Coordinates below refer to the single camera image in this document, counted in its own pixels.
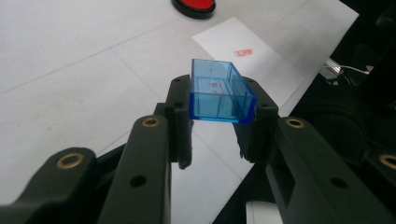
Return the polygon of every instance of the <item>blue transparent box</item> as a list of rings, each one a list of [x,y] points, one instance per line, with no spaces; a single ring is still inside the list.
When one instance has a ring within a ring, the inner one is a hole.
[[[250,123],[256,95],[229,62],[192,60],[190,118]]]

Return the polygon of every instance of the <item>red stamp mark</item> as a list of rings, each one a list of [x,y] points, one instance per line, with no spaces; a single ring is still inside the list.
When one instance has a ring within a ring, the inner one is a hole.
[[[240,58],[253,54],[253,49],[240,49],[234,51],[233,53],[235,54],[236,57]]]

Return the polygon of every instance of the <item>white table surface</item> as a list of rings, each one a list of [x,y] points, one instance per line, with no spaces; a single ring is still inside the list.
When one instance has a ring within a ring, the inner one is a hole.
[[[221,58],[193,36],[235,18],[305,75],[279,105],[285,116],[357,16],[337,0],[221,0],[205,21],[170,0],[0,1],[0,204],[62,149],[100,156],[125,143],[134,121],[164,102],[171,79],[190,73],[191,59]],[[260,64],[242,75],[283,71]],[[172,223],[213,221],[252,166],[229,123],[195,122],[192,142],[192,166],[173,164]]]

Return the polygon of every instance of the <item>screw hole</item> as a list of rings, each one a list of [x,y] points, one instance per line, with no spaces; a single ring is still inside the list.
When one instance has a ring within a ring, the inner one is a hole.
[[[304,127],[304,123],[297,119],[288,119],[288,120],[286,120],[286,123],[292,128],[303,128]]]
[[[82,163],[84,155],[81,153],[73,152],[62,156],[57,162],[56,166],[61,170],[68,170],[76,167]]]
[[[347,182],[345,182],[341,178],[333,177],[333,178],[330,179],[330,181],[337,188],[340,188],[340,189],[346,189],[347,188]]]
[[[148,118],[148,119],[143,120],[143,126],[148,127],[148,128],[155,127],[159,124],[160,124],[160,121],[155,118]]]
[[[131,179],[131,187],[133,188],[140,188],[143,185],[145,185],[147,182],[147,179],[143,175],[137,175],[134,178]]]
[[[396,156],[393,155],[381,155],[379,160],[382,164],[388,166],[391,169],[396,170]]]

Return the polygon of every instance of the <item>red button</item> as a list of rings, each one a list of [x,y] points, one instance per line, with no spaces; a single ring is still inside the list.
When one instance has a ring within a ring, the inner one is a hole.
[[[181,2],[188,7],[201,10],[209,9],[213,6],[212,0],[181,0]]]

